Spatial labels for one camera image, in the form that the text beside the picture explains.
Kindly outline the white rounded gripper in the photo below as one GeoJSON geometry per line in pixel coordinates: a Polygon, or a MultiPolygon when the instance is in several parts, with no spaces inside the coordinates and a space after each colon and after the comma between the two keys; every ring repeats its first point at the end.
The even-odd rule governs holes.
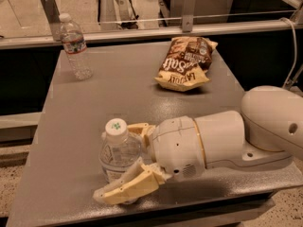
{"type": "Polygon", "coordinates": [[[205,153],[196,122],[187,116],[163,121],[158,126],[136,123],[128,130],[137,134],[144,148],[150,146],[155,162],[138,159],[117,180],[96,190],[93,199],[110,205],[149,195],[171,177],[189,180],[205,171],[205,153]]]}

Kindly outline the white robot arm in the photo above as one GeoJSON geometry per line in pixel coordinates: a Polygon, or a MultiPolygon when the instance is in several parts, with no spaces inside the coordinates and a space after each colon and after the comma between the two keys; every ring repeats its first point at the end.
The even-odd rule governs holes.
{"type": "Polygon", "coordinates": [[[133,201],[169,180],[199,179],[213,168],[260,170],[303,157],[303,97],[274,86],[246,92],[241,110],[157,126],[110,120],[100,161],[108,183],[93,198],[111,205],[133,201]]]}

